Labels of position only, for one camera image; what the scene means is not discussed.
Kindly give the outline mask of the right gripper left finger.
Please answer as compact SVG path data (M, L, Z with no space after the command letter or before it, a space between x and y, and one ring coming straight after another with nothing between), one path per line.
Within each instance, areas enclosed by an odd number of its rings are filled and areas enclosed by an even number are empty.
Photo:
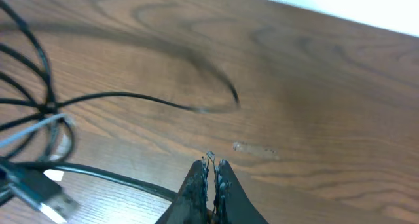
M204 160L190 167L174 201L156 224L203 224L208 222L208 170Z

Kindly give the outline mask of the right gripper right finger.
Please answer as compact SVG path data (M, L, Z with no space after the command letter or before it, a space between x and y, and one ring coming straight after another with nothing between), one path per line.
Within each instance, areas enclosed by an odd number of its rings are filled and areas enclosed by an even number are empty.
M231 165L220 160L215 168L215 216L221 224L268 224L248 199Z

